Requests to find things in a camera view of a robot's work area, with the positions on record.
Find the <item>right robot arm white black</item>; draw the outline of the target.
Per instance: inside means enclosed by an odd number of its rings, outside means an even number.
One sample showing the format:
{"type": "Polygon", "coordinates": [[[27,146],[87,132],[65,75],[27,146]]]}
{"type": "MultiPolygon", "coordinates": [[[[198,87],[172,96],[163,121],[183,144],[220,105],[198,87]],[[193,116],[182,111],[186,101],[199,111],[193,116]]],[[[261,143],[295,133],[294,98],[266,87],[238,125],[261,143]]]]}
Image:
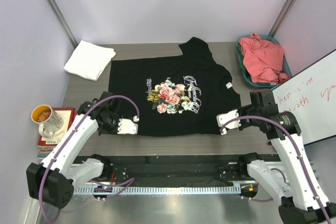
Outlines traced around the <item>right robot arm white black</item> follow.
{"type": "Polygon", "coordinates": [[[288,183],[278,178],[257,153],[238,159],[237,173],[242,179],[253,178],[278,203],[283,223],[331,223],[335,204],[319,185],[309,163],[301,129],[291,112],[279,112],[270,90],[250,92],[251,104],[236,112],[239,129],[258,127],[276,150],[288,183]]]}

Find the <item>black floral t shirt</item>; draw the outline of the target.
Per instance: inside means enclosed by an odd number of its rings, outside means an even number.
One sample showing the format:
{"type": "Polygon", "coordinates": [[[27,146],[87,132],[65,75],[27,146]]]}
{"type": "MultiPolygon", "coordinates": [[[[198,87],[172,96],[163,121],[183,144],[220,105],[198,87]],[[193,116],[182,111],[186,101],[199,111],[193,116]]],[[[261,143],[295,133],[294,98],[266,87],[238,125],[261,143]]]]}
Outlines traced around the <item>black floral t shirt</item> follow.
{"type": "Polygon", "coordinates": [[[180,50],[180,56],[111,63],[109,92],[123,96],[123,117],[140,116],[139,135],[218,134],[217,116],[241,106],[231,74],[206,42],[193,37],[180,50]]]}

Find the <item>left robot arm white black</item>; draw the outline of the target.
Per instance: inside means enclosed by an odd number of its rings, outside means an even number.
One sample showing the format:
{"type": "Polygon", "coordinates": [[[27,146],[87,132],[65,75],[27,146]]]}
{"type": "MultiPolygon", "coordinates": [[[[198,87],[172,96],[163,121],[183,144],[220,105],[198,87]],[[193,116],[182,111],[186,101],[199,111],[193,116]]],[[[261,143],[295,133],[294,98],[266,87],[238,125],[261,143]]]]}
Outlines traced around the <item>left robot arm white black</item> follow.
{"type": "Polygon", "coordinates": [[[29,196],[40,203],[63,209],[74,191],[92,179],[107,181],[112,174],[108,158],[91,155],[84,163],[73,168],[78,153],[86,141],[104,123],[112,122],[110,103],[117,99],[112,95],[78,113],[75,120],[56,148],[40,164],[31,163],[26,169],[29,196]]]}

